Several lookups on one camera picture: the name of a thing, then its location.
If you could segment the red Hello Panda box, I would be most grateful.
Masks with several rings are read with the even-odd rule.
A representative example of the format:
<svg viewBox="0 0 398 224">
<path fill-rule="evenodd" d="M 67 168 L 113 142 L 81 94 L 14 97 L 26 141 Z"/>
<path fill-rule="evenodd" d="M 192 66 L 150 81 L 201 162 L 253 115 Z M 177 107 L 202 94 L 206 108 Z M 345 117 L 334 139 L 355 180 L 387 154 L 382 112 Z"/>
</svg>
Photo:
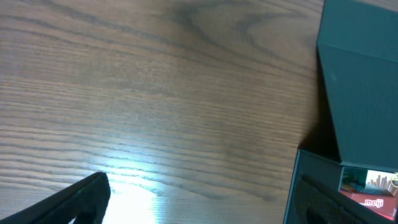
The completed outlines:
<svg viewBox="0 0 398 224">
<path fill-rule="evenodd" d="M 380 216 L 392 221 L 396 218 L 396 198 L 386 189 L 373 185 L 343 185 L 340 192 Z"/>
</svg>

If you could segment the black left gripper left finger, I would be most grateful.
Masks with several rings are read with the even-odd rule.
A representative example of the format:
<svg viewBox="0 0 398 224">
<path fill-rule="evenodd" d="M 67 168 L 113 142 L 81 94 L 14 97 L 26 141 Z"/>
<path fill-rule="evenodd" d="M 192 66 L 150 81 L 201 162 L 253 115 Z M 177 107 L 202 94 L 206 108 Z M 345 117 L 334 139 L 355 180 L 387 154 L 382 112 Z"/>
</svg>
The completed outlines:
<svg viewBox="0 0 398 224">
<path fill-rule="evenodd" d="M 102 224 L 111 190 L 95 172 L 46 199 L 1 220 L 1 224 Z"/>
</svg>

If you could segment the dark green open box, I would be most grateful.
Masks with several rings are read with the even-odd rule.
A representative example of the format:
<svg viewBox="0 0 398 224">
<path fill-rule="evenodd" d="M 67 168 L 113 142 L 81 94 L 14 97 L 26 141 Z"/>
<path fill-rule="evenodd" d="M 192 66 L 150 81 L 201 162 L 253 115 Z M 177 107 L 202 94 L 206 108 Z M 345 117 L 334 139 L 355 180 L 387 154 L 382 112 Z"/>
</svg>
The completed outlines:
<svg viewBox="0 0 398 224">
<path fill-rule="evenodd" d="M 397 7 L 326 0 L 317 65 L 319 119 L 297 149 L 286 223 L 303 175 L 341 193 L 371 185 L 368 170 L 397 173 Z"/>
</svg>

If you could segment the brown chocolate stick box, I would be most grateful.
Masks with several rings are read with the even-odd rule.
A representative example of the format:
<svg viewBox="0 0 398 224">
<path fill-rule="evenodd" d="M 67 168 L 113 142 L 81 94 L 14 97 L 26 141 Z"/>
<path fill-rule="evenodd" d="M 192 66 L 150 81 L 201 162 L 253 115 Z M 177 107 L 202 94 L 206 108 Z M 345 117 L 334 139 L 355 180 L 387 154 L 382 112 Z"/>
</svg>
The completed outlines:
<svg viewBox="0 0 398 224">
<path fill-rule="evenodd" d="M 392 195 L 397 195 L 398 173 L 368 170 L 366 183 L 388 190 Z"/>
</svg>

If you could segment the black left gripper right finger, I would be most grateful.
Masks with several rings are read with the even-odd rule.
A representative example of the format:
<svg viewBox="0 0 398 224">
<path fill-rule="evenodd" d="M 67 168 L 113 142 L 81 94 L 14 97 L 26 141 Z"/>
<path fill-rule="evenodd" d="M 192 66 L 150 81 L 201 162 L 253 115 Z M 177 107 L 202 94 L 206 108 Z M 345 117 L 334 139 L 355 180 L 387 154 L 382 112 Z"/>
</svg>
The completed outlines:
<svg viewBox="0 0 398 224">
<path fill-rule="evenodd" d="M 295 186 L 294 210 L 299 224 L 393 224 L 306 175 Z"/>
</svg>

